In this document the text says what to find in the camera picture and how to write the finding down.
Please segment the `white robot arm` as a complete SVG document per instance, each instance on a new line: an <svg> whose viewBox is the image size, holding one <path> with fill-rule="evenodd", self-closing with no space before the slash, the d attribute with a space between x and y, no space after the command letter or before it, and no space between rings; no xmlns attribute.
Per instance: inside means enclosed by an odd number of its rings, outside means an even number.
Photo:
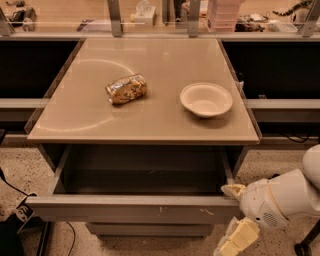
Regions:
<svg viewBox="0 0 320 256"><path fill-rule="evenodd" d="M320 145L305 152L301 169L247 186L224 185L221 190L239 202L244 218L232 218L213 255L238 256L258 239L262 228L283 228L296 218L320 216Z"/></svg>

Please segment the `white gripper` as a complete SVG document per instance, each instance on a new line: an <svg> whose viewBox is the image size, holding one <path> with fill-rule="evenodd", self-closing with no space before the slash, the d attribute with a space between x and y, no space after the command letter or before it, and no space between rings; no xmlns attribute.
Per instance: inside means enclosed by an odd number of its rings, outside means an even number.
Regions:
<svg viewBox="0 0 320 256"><path fill-rule="evenodd" d="M261 179L247 187L227 184L221 190L226 196L240 201L240 210L246 217L241 220L232 218L213 256L237 256L258 239L259 226L277 229L289 224L273 197L269 180Z"/></svg>

